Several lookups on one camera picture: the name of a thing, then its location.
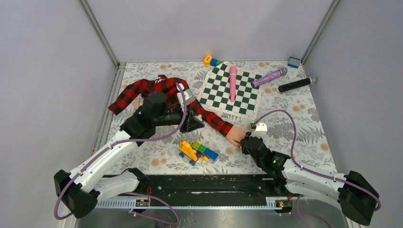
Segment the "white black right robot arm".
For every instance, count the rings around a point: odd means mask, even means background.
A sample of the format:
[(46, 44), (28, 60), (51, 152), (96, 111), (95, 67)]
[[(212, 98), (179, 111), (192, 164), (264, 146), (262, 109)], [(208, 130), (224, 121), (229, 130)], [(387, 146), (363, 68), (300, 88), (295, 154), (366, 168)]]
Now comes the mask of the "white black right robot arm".
[(241, 150), (274, 180), (272, 188), (277, 195), (290, 192), (315, 198), (340, 210), (355, 223), (370, 225), (379, 194), (360, 173), (343, 174), (295, 164), (292, 157), (271, 151), (261, 138), (250, 134), (241, 140)]

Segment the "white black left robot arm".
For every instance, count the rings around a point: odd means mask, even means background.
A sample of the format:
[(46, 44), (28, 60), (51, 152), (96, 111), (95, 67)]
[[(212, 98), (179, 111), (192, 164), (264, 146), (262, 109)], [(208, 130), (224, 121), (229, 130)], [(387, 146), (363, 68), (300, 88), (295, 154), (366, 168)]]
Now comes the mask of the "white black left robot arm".
[(111, 178), (104, 179), (103, 176), (130, 151), (144, 142), (154, 141), (152, 136), (159, 126), (177, 126), (173, 132), (159, 137), (159, 140), (170, 137), (177, 131), (186, 133), (204, 127), (190, 107), (196, 100), (192, 92), (189, 89), (178, 92), (177, 98), (179, 108), (172, 111), (168, 109), (164, 93), (152, 92), (139, 110), (125, 120), (120, 130), (101, 149), (71, 171), (58, 171), (54, 175), (58, 197), (54, 209), (55, 217), (63, 219), (58, 215), (61, 202), (71, 215), (80, 219), (88, 215), (97, 203), (106, 199), (127, 192), (144, 194), (147, 191), (147, 178), (137, 168)]

